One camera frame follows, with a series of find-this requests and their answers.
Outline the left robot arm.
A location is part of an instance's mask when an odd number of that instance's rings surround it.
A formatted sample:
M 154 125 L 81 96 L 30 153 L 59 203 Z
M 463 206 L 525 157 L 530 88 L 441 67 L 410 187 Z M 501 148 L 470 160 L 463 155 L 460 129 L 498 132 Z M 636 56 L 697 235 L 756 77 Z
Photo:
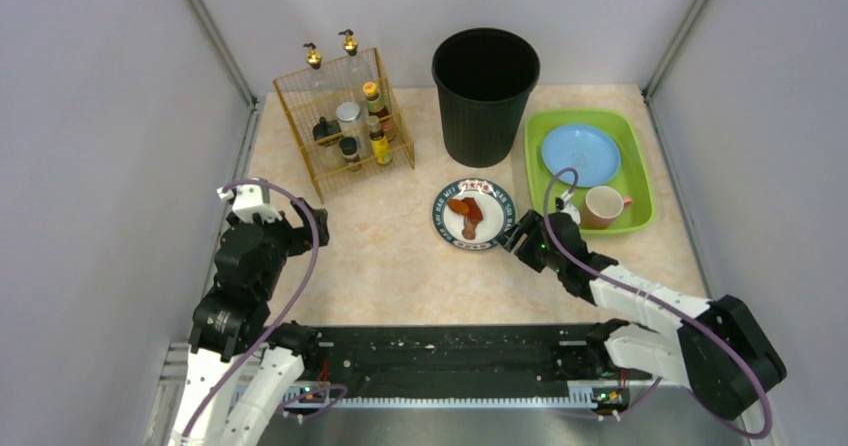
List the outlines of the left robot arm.
M 192 315 L 185 386 L 172 445 L 255 445 L 317 349 L 314 329 L 268 329 L 286 261 L 329 242 L 328 213 L 293 201 L 292 226 L 257 186 L 222 193 L 233 210 L 214 255 L 214 285 Z

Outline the blue plastic plate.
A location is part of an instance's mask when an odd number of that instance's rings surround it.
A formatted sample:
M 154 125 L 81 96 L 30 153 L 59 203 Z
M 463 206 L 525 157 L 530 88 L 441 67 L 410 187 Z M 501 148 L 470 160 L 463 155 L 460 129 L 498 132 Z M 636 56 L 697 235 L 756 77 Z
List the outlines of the blue plastic plate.
M 551 174 L 570 167 L 577 171 L 577 187 L 605 185 L 618 174 L 621 152 L 608 134 L 588 124 L 566 124 L 549 132 L 541 157 Z

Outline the black lid seasoning jar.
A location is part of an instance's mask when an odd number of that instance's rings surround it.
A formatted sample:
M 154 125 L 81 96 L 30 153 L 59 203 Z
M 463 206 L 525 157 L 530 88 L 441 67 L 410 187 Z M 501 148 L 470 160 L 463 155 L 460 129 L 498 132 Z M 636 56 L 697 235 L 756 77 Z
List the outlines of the black lid seasoning jar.
M 338 143 L 341 130 L 335 120 L 321 116 L 313 126 L 312 135 L 316 144 L 316 154 L 319 164 L 327 170 L 339 167 L 342 161 Z

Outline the small brown spice bottle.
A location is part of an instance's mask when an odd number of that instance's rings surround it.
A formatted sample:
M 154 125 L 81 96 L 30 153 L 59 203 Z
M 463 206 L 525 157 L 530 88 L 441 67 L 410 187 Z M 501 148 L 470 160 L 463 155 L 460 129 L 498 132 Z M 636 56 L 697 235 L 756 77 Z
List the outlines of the small brown spice bottle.
M 361 159 L 357 140 L 353 137 L 343 136 L 339 141 L 339 148 L 346 168 L 351 172 L 358 171 L 361 168 Z

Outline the glass oil bottle gold spout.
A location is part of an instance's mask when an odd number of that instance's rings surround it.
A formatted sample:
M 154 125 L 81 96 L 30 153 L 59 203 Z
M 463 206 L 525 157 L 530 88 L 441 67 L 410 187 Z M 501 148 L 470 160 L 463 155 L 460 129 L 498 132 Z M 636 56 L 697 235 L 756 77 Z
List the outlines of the glass oil bottle gold spout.
M 323 117 L 330 121 L 334 118 L 332 112 L 332 101 L 330 82 L 322 69 L 322 55 L 317 50 L 317 47 L 312 42 L 303 44 L 307 49 L 306 62 L 310 68 L 309 73 L 309 95 L 310 102 L 315 107 L 319 118 Z

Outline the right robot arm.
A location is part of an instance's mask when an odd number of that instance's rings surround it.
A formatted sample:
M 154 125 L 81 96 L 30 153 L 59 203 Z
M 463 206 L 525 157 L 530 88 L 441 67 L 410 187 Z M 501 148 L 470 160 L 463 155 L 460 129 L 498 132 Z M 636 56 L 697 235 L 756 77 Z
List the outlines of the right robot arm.
M 709 412 L 735 420 L 783 382 L 787 369 L 748 306 L 676 292 L 589 250 L 566 213 L 528 211 L 497 243 L 531 269 L 550 269 L 571 295 L 620 313 L 589 342 L 603 365 L 686 388 Z

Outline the sauce bottle yellow cap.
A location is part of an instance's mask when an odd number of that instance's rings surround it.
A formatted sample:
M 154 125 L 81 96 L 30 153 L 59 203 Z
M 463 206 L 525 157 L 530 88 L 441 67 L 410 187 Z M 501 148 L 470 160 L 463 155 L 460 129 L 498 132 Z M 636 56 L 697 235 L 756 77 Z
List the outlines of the sauce bottle yellow cap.
M 375 116 L 379 119 L 384 136 L 389 142 L 393 141 L 396 137 L 394 119 L 387 106 L 385 98 L 380 91 L 378 83 L 375 81 L 365 82 L 362 86 L 362 92 L 366 98 L 369 115 Z

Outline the pink cup white inside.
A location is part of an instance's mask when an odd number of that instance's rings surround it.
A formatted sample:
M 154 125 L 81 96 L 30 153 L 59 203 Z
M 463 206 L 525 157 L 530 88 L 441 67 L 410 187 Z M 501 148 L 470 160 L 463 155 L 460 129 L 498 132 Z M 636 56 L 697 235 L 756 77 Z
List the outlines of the pink cup white inside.
M 610 227 L 633 203 L 629 196 L 623 196 L 610 186 L 596 186 L 589 189 L 579 208 L 584 229 L 605 230 Z

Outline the small yellow label bottle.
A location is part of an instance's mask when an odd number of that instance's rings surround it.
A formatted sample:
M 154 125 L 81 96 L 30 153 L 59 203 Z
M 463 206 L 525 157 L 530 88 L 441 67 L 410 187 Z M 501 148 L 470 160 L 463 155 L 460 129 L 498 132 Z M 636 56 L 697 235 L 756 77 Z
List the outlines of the small yellow label bottle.
M 366 127 L 368 138 L 375 157 L 375 162 L 379 166 L 390 165 L 393 161 L 393 157 L 390 152 L 389 141 L 385 136 L 380 119 L 377 116 L 368 116 L 366 118 Z

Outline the white plate green rim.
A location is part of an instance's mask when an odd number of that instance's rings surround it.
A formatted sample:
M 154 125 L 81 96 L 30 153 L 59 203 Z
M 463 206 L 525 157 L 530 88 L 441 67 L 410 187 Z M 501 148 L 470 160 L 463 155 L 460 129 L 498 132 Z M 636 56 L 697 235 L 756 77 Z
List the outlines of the white plate green rim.
M 483 213 L 475 240 L 462 236 L 463 219 L 448 207 L 448 200 L 473 197 Z M 465 178 L 445 186 L 435 197 L 431 218 L 439 236 L 451 246 L 466 251 L 487 251 L 498 244 L 495 238 L 516 221 L 512 197 L 501 186 L 483 178 Z

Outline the silver lid spice jar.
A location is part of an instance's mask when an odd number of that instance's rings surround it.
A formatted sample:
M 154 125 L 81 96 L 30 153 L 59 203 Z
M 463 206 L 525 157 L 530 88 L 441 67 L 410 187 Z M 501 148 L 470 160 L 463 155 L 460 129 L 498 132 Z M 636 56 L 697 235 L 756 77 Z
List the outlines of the silver lid spice jar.
M 353 138 L 357 143 L 359 155 L 365 157 L 366 141 L 363 139 L 363 114 L 360 105 L 356 102 L 343 102 L 336 108 L 336 118 L 342 134 Z

